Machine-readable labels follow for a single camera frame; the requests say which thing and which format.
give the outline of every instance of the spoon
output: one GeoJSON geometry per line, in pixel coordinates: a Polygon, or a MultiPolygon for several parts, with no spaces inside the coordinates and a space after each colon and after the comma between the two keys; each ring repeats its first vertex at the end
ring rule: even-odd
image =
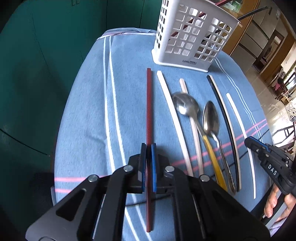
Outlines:
{"type": "Polygon", "coordinates": [[[201,135],[203,142],[205,144],[205,147],[207,149],[207,152],[210,156],[214,171],[216,180],[220,187],[222,187],[225,191],[227,191],[227,185],[224,180],[224,177],[222,175],[222,171],[220,169],[219,163],[216,159],[216,155],[213,151],[213,148],[209,142],[209,139],[207,138],[207,135],[204,132],[204,129],[201,127],[200,123],[197,119],[197,113],[199,111],[199,106],[196,100],[191,96],[183,92],[177,92],[172,95],[172,100],[174,103],[174,106],[178,112],[180,112],[182,115],[186,115],[189,117],[192,117],[196,128],[201,135]]]}
{"type": "Polygon", "coordinates": [[[231,193],[233,195],[236,194],[236,188],[233,182],[233,178],[228,166],[228,163],[225,159],[225,155],[223,152],[223,149],[221,147],[221,141],[218,139],[218,133],[219,133],[219,128],[220,128],[220,123],[219,123],[219,117],[217,114],[217,110],[215,105],[213,104],[213,102],[209,101],[204,108],[203,114],[202,114],[202,122],[203,122],[203,126],[204,126],[204,131],[205,133],[212,137],[215,142],[217,143],[217,147],[218,150],[220,152],[222,161],[223,161],[223,165],[224,165],[224,169],[225,169],[225,173],[226,173],[226,177],[228,180],[228,185],[229,188],[231,190],[231,193]]]}

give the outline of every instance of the floor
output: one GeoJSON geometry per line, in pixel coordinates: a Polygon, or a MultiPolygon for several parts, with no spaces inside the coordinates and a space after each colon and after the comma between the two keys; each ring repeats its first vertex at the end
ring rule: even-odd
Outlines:
{"type": "MultiPolygon", "coordinates": [[[[293,123],[289,120],[284,104],[275,100],[273,91],[260,79],[257,70],[254,67],[251,67],[245,75],[261,103],[271,134],[274,134],[279,129],[292,126],[293,123]]],[[[274,143],[279,143],[285,139],[285,134],[281,131],[275,134],[272,138],[274,143]]],[[[283,146],[291,142],[292,138],[293,135],[278,146],[283,146]]]]}

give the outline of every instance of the utensil holder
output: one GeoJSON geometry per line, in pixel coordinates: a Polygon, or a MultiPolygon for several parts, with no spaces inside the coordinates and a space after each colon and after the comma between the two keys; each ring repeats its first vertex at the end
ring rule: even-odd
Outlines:
{"type": "Polygon", "coordinates": [[[153,61],[208,72],[238,23],[208,0],[163,0],[153,61]]]}

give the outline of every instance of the finger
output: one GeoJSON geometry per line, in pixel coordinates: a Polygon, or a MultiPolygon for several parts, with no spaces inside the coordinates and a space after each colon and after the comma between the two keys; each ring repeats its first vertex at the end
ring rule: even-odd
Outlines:
{"type": "Polygon", "coordinates": [[[276,193],[278,192],[278,190],[279,188],[276,185],[274,185],[272,188],[272,191],[270,192],[270,195],[268,196],[268,199],[265,205],[265,212],[268,218],[272,216],[273,208],[277,204],[276,193]]]}
{"type": "Polygon", "coordinates": [[[273,192],[277,193],[279,191],[278,186],[274,183],[274,186],[272,188],[273,192]]]}
{"type": "Polygon", "coordinates": [[[282,215],[277,219],[277,222],[288,217],[291,213],[293,207],[295,206],[296,198],[292,194],[288,194],[285,196],[285,204],[287,205],[287,208],[282,213],[282,215]]]}

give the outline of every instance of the metal spoon handle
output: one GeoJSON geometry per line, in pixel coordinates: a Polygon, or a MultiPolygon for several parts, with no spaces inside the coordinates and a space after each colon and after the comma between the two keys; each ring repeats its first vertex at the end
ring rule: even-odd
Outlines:
{"type": "Polygon", "coordinates": [[[224,180],[221,168],[219,166],[219,163],[217,161],[216,155],[213,151],[213,148],[209,142],[209,139],[207,138],[207,135],[205,134],[203,128],[201,127],[200,123],[198,122],[197,118],[193,118],[196,128],[199,132],[199,134],[202,136],[203,142],[205,144],[205,148],[207,149],[207,152],[209,154],[210,160],[212,162],[213,168],[214,168],[214,172],[215,172],[215,176],[218,182],[218,185],[220,187],[222,187],[225,191],[227,191],[227,185],[226,182],[224,180]]]}
{"type": "Polygon", "coordinates": [[[217,147],[218,147],[218,150],[219,150],[221,158],[222,158],[222,162],[223,162],[223,166],[224,166],[224,169],[225,169],[225,174],[226,174],[226,177],[227,177],[230,192],[231,192],[232,195],[235,195],[237,190],[235,188],[234,181],[233,181],[233,178],[232,178],[232,175],[231,175],[231,171],[230,171],[230,168],[228,166],[228,163],[226,161],[226,158],[225,158],[225,155],[224,155],[224,152],[223,152],[223,149],[222,149],[221,141],[213,133],[212,133],[212,136],[213,136],[214,140],[217,143],[217,147]]]}

